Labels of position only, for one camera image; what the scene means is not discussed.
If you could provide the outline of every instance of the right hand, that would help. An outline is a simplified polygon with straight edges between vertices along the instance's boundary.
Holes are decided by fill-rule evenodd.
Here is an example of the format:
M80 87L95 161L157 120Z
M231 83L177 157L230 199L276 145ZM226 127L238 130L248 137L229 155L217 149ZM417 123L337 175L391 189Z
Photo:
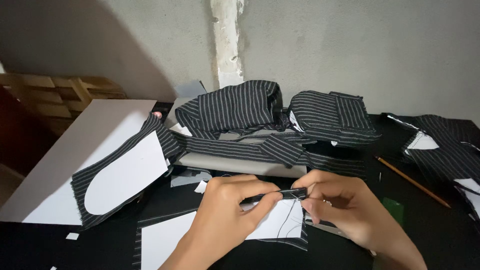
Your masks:
M427 269L413 242L360 178L312 170L293 183L292 188L300 187L308 188L301 205L313 223L329 221L364 248L407 269Z

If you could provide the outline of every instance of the white paint streak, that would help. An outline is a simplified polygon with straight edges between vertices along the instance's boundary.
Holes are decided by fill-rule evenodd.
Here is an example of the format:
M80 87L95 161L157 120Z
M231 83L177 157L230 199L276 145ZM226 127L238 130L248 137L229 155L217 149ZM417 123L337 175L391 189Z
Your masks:
M216 62L220 88L244 82L241 60L238 57L239 32L237 18L243 12L244 0L210 0L214 24Z

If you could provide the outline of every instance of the wooden pencil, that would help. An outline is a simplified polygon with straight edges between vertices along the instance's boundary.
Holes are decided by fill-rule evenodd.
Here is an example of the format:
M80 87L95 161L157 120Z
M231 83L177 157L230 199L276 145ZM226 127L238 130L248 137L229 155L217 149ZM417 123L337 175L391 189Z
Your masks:
M444 200L440 199L437 195L433 194L430 190L426 189L424 186L420 185L419 183L417 183L417 181L411 179L410 177L408 177L406 174L404 174L403 172L401 172L399 169L395 168L394 166L392 166L390 163L386 162L384 159L380 158L380 157L375 157L378 161L380 161L381 163L385 164L385 166L387 166L388 168L392 169L394 172L398 173L400 176L402 176L403 178L405 178L407 181L409 181L410 183L414 184L417 188L421 189L423 192L425 192L426 194L428 194L430 197L434 198L436 201L438 201L439 203L443 204L444 206L448 207L448 208L451 208L450 205L448 205Z

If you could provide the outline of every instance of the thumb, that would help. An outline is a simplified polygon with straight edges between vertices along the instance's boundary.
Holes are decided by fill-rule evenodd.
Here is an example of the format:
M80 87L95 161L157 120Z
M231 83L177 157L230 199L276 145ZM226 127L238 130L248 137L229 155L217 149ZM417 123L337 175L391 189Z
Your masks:
M302 207L311 215L313 223L318 224L320 220L335 224L342 224L350 220L350 214L345 209L332 207L319 199L306 198L300 202Z
M283 198L280 192L271 192L265 194L262 199L246 215L251 223L258 226L260 221L270 212L275 204Z

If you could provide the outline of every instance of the left hand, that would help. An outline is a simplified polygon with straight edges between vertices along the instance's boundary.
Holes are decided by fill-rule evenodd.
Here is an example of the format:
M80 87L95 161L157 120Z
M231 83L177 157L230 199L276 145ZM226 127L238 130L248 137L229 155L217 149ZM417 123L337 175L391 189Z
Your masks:
M240 245L283 195L277 185L255 175L212 178L188 232L160 269L207 269ZM243 211L240 202L265 194L255 207Z

